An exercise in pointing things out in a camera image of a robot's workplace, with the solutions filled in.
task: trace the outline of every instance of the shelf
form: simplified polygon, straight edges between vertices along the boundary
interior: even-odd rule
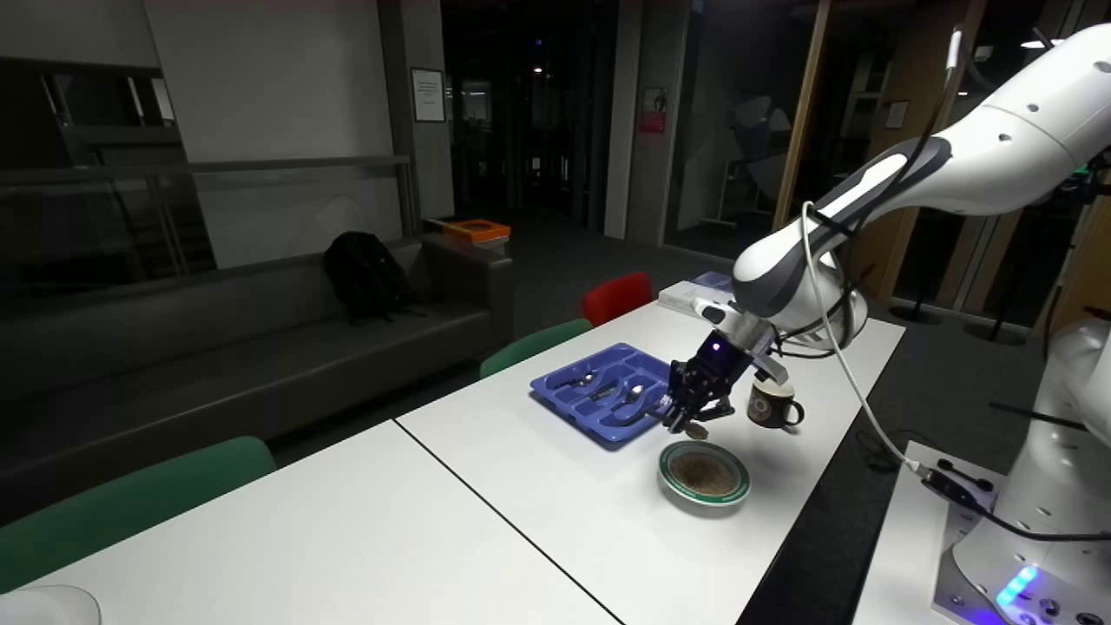
[[[344,159],[226,159],[226,163],[159,163],[159,168],[85,168],[85,169],[0,169],[0,184],[93,184],[93,180],[146,180],[196,173],[249,173],[249,169],[392,169],[409,157],[344,157]]]

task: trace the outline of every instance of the couch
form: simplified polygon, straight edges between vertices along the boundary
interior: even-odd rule
[[[226,440],[278,438],[514,337],[514,261],[392,244],[420,302],[349,320],[320,258],[80,295],[0,320],[0,521]]]

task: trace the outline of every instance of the white cable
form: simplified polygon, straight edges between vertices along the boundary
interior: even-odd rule
[[[904,456],[904,448],[892,444],[892,438],[881,432],[881,424],[880,424],[867,397],[860,391],[860,383],[859,383],[853,369],[843,360],[842,339],[836,339],[835,324],[831,324],[831,310],[825,310],[823,291],[821,291],[816,258],[814,258],[814,246],[809,246],[809,231],[807,231],[807,224],[809,224],[809,205],[814,205],[814,203],[801,203],[800,238],[801,238],[801,255],[807,255],[809,291],[814,291],[814,298],[816,298],[821,310],[823,310],[823,326],[825,326],[825,335],[831,335],[835,358],[836,358],[847,387],[853,389],[853,397],[859,397],[859,402],[860,402],[873,432],[880,433],[880,440],[881,440],[913,476],[919,476],[924,467],[919,467],[916,460]]]

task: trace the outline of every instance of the bowl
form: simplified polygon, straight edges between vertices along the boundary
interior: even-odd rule
[[[685,510],[729,513],[749,498],[745,467],[710,440],[667,444],[656,476],[661,489]]]
[[[100,625],[93,594],[71,584],[33,584],[0,594],[5,625]]]

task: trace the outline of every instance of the box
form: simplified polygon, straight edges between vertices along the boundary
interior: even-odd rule
[[[733,302],[733,295],[722,291],[722,287],[697,286],[697,280],[678,280],[678,286],[662,287],[656,295],[656,302],[667,307],[667,310],[678,310],[685,316],[697,316],[703,320],[705,307],[727,310]]]
[[[490,249],[504,249],[511,244],[511,226],[504,224],[490,224],[490,219],[462,219],[462,224],[440,224],[440,231],[450,239],[462,239],[468,246],[490,246]]]

